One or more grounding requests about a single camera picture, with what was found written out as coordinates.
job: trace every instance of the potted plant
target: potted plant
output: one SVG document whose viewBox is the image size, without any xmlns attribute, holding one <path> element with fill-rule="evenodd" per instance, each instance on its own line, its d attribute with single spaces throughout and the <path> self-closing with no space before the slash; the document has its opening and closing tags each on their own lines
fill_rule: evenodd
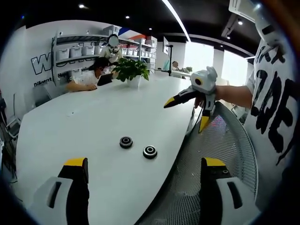
<svg viewBox="0 0 300 225">
<path fill-rule="evenodd" d="M 141 76 L 147 81 L 149 80 L 149 71 L 145 63 L 134 61 L 132 59 L 122 58 L 118 61 L 118 65 L 113 71 L 119 73 L 117 79 L 127 83 L 132 88 L 138 88 Z"/>
<path fill-rule="evenodd" d="M 193 71 L 193 68 L 192 67 L 187 67 L 186 70 L 190 73 Z"/>
</svg>

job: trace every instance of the window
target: window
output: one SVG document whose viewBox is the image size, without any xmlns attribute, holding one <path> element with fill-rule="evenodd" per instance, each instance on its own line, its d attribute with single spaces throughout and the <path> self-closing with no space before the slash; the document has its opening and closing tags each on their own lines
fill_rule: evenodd
<svg viewBox="0 0 300 225">
<path fill-rule="evenodd" d="M 224 51 L 222 79 L 228 80 L 232 86 L 246 84 L 248 62 L 243 57 Z"/>
<path fill-rule="evenodd" d="M 196 42 L 187 42 L 184 56 L 184 67 L 192 67 L 193 72 L 212 67 L 214 47 Z"/>
</svg>

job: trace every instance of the monitor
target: monitor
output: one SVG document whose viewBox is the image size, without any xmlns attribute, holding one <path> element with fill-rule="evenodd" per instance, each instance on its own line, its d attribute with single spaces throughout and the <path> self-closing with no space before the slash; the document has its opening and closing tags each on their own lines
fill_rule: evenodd
<svg viewBox="0 0 300 225">
<path fill-rule="evenodd" d="M 164 40 L 163 40 L 163 53 L 169 55 L 169 42 L 168 40 L 164 37 Z"/>
</svg>

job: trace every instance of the white pot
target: white pot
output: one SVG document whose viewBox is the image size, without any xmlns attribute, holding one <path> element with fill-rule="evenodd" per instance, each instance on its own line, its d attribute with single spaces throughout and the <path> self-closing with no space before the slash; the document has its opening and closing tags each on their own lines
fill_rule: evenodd
<svg viewBox="0 0 300 225">
<path fill-rule="evenodd" d="M 127 79 L 127 84 L 129 87 L 137 89 L 139 88 L 140 80 L 141 80 L 141 75 L 137 75 L 132 80 Z"/>
</svg>

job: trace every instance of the person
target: person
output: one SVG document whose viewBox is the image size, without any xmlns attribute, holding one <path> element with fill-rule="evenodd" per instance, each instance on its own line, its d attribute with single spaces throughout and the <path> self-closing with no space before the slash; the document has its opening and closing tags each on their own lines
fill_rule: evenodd
<svg viewBox="0 0 300 225">
<path fill-rule="evenodd" d="M 107 58 L 112 64 L 118 62 L 119 59 L 123 58 L 122 50 L 118 47 L 118 44 L 119 44 L 118 36 L 116 34 L 111 34 L 108 37 L 106 47 L 100 53 L 100 57 Z M 114 67 L 108 67 L 105 70 L 105 73 L 112 71 L 113 68 Z"/>
<path fill-rule="evenodd" d="M 177 61 L 172 62 L 172 70 L 179 70 Z"/>
<path fill-rule="evenodd" d="M 260 15 L 255 21 L 261 36 L 254 71 L 245 86 L 216 86 L 216 100 L 250 109 L 244 128 L 253 144 L 258 165 L 256 205 L 265 209 L 289 165 L 296 142 L 299 90 L 284 39 Z M 195 108 L 201 99 L 195 101 Z"/>
<path fill-rule="evenodd" d="M 97 89 L 98 80 L 103 70 L 111 66 L 107 58 L 96 58 L 94 64 L 87 71 L 82 72 L 81 76 L 74 78 L 66 85 L 68 91 L 83 91 Z"/>
</svg>

